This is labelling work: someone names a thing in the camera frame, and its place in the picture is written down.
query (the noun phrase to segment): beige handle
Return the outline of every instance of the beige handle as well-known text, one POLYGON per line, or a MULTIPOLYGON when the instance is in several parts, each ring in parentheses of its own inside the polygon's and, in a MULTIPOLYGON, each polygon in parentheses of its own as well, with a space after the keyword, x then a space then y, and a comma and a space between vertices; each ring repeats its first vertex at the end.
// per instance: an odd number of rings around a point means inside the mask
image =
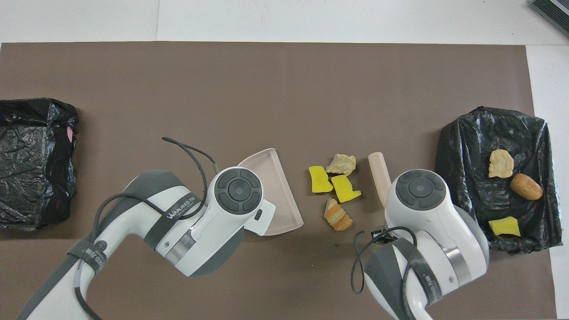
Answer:
POLYGON ((368 156, 369 167, 372 170, 373 182, 376 184, 377 196, 380 197, 381 204, 385 208, 387 192, 391 187, 391 179, 385 164, 384 154, 374 152, 368 156))

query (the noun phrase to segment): black plastic bag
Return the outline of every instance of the black plastic bag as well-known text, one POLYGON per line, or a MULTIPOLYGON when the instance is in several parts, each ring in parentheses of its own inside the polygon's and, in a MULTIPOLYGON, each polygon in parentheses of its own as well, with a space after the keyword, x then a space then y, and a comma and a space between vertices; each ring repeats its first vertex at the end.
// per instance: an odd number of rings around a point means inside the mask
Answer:
POLYGON ((0 100, 0 227, 34 230, 69 217, 78 121, 54 99, 0 100))
POLYGON ((491 249, 529 253, 560 244, 561 223, 553 179, 549 130, 544 120, 518 111, 483 106, 443 128, 435 171, 447 182, 452 202, 476 218, 491 249), (514 175, 523 173, 542 188, 530 201, 510 188, 512 177, 488 178, 490 153, 507 150, 514 175), (521 236, 496 236, 488 221, 512 216, 521 236))

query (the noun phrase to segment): dustpan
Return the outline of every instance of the dustpan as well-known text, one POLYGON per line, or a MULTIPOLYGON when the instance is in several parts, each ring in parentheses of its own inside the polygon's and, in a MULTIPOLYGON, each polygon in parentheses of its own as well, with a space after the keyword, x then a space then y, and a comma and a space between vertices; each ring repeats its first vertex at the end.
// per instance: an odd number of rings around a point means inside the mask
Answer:
POLYGON ((259 177, 265 189, 264 198, 276 206, 266 236, 292 231, 304 224, 274 148, 247 157, 239 166, 253 171, 259 177))

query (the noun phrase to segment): brown table surface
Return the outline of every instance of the brown table surface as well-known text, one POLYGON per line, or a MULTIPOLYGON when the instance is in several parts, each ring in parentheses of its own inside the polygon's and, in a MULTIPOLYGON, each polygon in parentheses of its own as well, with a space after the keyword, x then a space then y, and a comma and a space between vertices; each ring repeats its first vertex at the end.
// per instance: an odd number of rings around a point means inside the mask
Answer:
MULTIPOLYGON (((0 99, 52 97, 80 117, 72 216, 37 232, 0 232, 0 314, 24 303, 86 235, 99 204, 149 169, 175 172, 201 194, 200 175, 170 136, 220 167, 279 151, 304 226, 251 233, 218 271, 186 278, 128 237, 89 287, 105 319, 376 319, 388 314, 349 284, 354 234, 384 222, 368 154, 392 178, 433 169, 441 128, 484 105, 533 114, 523 46, 299 43, 26 43, 2 45, 0 99), (362 196, 335 232, 328 195, 308 167, 354 155, 362 196)), ((205 166, 211 178, 213 170, 205 166)), ((488 273, 428 307, 435 319, 555 318, 549 252, 492 252, 488 273)))

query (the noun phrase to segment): white floor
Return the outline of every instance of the white floor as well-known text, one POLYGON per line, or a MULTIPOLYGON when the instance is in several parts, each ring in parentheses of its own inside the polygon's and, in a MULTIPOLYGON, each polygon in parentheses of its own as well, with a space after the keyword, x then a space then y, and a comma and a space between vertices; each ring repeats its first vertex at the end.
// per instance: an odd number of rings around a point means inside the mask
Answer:
MULTIPOLYGON (((535 114, 548 121, 569 199, 569 38, 529 0, 0 0, 0 43, 252 41, 527 45, 535 114)), ((568 219, 564 229, 569 230, 568 219)), ((569 238, 552 248, 558 318, 569 318, 569 238)))

